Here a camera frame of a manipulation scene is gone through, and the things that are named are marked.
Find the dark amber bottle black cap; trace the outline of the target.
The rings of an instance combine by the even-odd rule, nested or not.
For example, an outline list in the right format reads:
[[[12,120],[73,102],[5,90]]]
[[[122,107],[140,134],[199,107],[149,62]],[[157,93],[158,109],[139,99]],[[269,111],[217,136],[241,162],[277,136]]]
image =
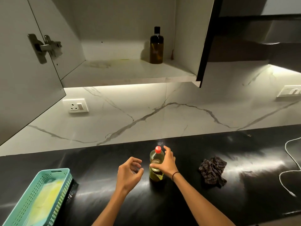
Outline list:
[[[154,27],[154,35],[150,37],[149,63],[162,64],[164,56],[164,37],[160,34],[160,26]]]

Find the person's left forearm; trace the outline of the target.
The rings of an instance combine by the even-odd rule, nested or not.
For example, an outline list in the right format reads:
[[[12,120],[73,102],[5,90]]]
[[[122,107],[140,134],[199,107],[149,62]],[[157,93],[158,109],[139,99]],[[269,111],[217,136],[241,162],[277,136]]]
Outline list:
[[[124,187],[116,188],[107,206],[91,226],[113,226],[118,212],[130,191]]]

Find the white wall cabinet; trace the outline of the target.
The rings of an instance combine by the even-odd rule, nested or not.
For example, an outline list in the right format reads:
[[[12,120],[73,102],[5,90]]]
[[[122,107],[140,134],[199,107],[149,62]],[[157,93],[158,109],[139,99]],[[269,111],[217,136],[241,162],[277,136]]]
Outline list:
[[[201,82],[223,0],[28,0],[64,88]],[[162,64],[149,63],[160,26]]]

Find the white cabinet door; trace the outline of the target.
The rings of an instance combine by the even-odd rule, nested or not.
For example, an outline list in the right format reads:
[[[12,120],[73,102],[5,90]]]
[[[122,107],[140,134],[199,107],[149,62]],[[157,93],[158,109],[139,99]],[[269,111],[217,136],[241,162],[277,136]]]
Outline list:
[[[66,95],[53,62],[39,62],[29,34],[43,40],[29,1],[0,0],[0,146]]]

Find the metal cabinet hinge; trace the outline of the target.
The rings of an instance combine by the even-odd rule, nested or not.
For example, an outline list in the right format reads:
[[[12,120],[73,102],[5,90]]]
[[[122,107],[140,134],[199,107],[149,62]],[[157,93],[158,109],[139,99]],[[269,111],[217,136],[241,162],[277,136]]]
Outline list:
[[[59,57],[62,55],[62,44],[60,41],[53,41],[48,35],[44,36],[45,44],[37,39],[35,34],[28,34],[28,39],[34,49],[40,64],[46,64],[46,53],[48,52],[51,57]]]

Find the white wall socket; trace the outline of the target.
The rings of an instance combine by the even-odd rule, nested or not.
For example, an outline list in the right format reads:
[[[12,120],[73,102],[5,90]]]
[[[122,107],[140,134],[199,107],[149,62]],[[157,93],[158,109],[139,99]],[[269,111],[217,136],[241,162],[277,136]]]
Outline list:
[[[62,103],[68,113],[88,113],[88,106],[84,98],[63,99]]]

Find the person's right forearm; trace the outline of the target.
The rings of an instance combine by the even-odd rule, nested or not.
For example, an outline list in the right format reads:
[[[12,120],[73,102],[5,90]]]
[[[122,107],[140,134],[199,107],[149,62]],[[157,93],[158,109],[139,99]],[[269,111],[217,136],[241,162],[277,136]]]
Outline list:
[[[235,226],[226,215],[191,186],[180,173],[174,175],[173,182],[182,193],[199,226]]]

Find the teal plastic basket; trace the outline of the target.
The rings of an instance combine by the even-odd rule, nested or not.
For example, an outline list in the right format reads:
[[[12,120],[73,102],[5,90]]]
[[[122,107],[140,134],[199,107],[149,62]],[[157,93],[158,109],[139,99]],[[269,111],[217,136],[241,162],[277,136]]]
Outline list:
[[[31,207],[33,205],[33,202],[39,194],[43,183],[47,182],[48,180],[56,179],[62,179],[63,185],[52,208],[52,218],[48,217],[48,220],[51,220],[51,223],[49,223],[49,225],[53,226],[58,216],[59,210],[63,204],[63,201],[66,197],[67,191],[69,190],[69,187],[73,180],[73,176],[71,175],[69,168],[39,171],[2,226],[24,226],[28,218],[29,212],[31,210]]]

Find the red-capped yellow oil bottle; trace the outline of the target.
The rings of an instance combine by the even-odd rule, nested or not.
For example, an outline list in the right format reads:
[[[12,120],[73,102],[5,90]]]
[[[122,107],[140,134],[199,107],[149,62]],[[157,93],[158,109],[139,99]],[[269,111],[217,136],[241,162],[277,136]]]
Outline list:
[[[150,153],[151,164],[162,164],[164,161],[165,154],[160,146],[156,146],[155,149]],[[163,172],[157,168],[149,167],[149,177],[153,182],[160,182],[163,179]]]

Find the yellow liner sheet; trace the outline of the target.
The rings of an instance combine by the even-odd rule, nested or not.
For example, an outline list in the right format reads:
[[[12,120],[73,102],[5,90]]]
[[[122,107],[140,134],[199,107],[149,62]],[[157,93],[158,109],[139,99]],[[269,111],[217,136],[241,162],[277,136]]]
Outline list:
[[[50,226],[51,220],[48,220],[48,217],[52,218],[52,208],[62,185],[62,179],[48,180],[43,183],[24,226]]]

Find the dark checkered cloth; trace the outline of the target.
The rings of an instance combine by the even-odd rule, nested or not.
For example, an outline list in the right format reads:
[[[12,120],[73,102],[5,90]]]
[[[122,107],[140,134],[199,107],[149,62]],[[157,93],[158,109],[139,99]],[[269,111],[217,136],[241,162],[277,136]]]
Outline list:
[[[198,171],[206,185],[222,187],[227,183],[227,180],[222,177],[226,166],[227,162],[220,157],[212,157],[204,159]]]

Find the person's right hand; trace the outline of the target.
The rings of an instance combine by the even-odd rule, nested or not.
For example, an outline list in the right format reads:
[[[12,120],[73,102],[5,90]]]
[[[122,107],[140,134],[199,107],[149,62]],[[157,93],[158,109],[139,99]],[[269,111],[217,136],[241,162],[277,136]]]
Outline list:
[[[173,155],[173,152],[171,149],[164,145],[165,149],[165,157],[164,161],[162,162],[162,171],[166,176],[168,176],[170,179],[172,177],[172,174],[176,171],[178,171],[176,164],[175,164],[175,156]]]

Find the person's left hand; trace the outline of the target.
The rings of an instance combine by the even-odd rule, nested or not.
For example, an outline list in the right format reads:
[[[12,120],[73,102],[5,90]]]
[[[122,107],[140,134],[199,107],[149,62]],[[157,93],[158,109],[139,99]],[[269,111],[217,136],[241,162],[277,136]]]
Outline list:
[[[134,181],[132,171],[142,168],[141,163],[141,159],[130,157],[125,163],[120,165],[117,173],[116,188],[124,187],[125,189],[133,190],[138,182]]]

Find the white switch plate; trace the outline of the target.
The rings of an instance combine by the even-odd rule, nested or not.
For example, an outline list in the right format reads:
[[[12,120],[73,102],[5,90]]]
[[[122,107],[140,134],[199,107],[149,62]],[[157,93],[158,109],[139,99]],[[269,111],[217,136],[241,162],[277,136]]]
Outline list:
[[[277,98],[280,97],[301,97],[301,85],[284,86],[278,93]]]

